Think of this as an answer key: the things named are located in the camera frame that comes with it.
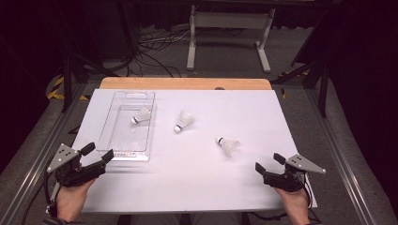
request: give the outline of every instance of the floor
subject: floor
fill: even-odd
[[[266,54],[271,66],[271,72],[268,74],[262,71],[253,45],[259,33],[252,30],[229,29],[200,32],[197,37],[195,69],[192,71],[186,70],[189,41],[187,36],[182,37],[184,32],[181,32],[179,37],[175,38],[178,39],[175,43],[159,51],[146,52],[161,62],[162,66],[141,54],[130,63],[130,71],[123,68],[114,73],[121,76],[274,80],[281,72],[293,70],[290,63],[311,31],[311,28],[272,29],[266,44]],[[120,62],[109,60],[104,66],[110,67],[115,64]],[[60,143],[73,143],[75,131],[78,131],[89,104],[89,99],[79,98],[89,98],[94,89],[100,86],[102,78],[102,75],[93,74],[87,84],[75,83],[75,100],[66,112],[61,112],[62,100],[50,99],[46,112],[0,176],[1,224],[22,224],[25,212],[27,214],[24,224],[39,224],[48,216],[44,213],[47,204],[44,192],[40,189],[45,163]],[[57,77],[49,83],[49,90],[56,79]],[[328,171],[325,175],[310,174],[318,203],[318,207],[314,209],[316,216],[323,224],[398,224],[389,199],[352,137],[332,83],[329,83],[328,89],[327,118],[323,118],[316,108],[318,86],[312,90],[304,90],[300,81],[300,78],[296,78],[281,85],[273,85],[272,88],[277,93],[298,151]],[[281,211],[257,213],[263,217],[270,217],[279,215]],[[264,221],[253,215],[249,217],[253,225],[290,224],[286,217],[281,221]],[[80,220],[88,224],[116,224],[118,215],[82,214]]]

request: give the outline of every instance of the human hand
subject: human hand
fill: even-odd
[[[94,181],[95,179],[90,180],[78,187],[62,186],[56,196],[57,217],[66,222],[76,220],[83,209],[87,191]]]
[[[296,192],[288,192],[276,187],[274,189],[281,196],[284,210],[293,225],[310,223],[308,219],[309,200],[303,188]]]

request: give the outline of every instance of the white table surface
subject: white table surface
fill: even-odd
[[[99,142],[115,91],[120,90],[94,92],[73,149]],[[263,184],[254,169],[258,162],[269,172],[283,173],[284,166],[273,154],[290,158],[298,152],[274,91],[148,91],[156,93],[157,105],[150,160],[132,162],[128,172],[110,169],[100,176],[89,190],[84,212],[283,208],[279,195]],[[177,134],[174,126],[181,110],[190,112],[195,122]],[[227,157],[216,143],[218,137],[240,141],[239,152]],[[93,151],[81,162],[87,165],[99,159]]]

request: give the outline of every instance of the shuttlecock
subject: shuttlecock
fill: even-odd
[[[218,138],[217,143],[222,147],[228,157],[232,157],[237,152],[237,147],[240,145],[239,141],[227,140],[225,138]]]
[[[180,132],[182,128],[193,123],[193,121],[195,121],[195,118],[193,118],[193,116],[189,112],[181,111],[178,117],[178,121],[176,122],[175,132]]]
[[[134,117],[132,117],[131,122],[133,124],[138,124],[141,121],[148,120],[150,119],[150,114],[151,111],[147,107],[143,106],[140,111]]]

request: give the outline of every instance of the badminton shuttlecock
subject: badminton shuttlecock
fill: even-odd
[[[150,119],[150,113],[151,113],[151,111],[147,107],[144,106],[140,109],[140,111],[134,117],[132,117],[131,122],[133,124],[138,124],[141,121],[148,120],[148,119]]]
[[[193,116],[189,112],[181,111],[178,117],[178,121],[176,122],[175,132],[180,132],[182,128],[193,123],[193,121],[195,121],[195,118],[193,118]]]
[[[225,154],[230,158],[237,152],[237,148],[240,145],[239,141],[227,140],[225,138],[218,138],[217,143],[222,147],[222,149],[225,151]]]

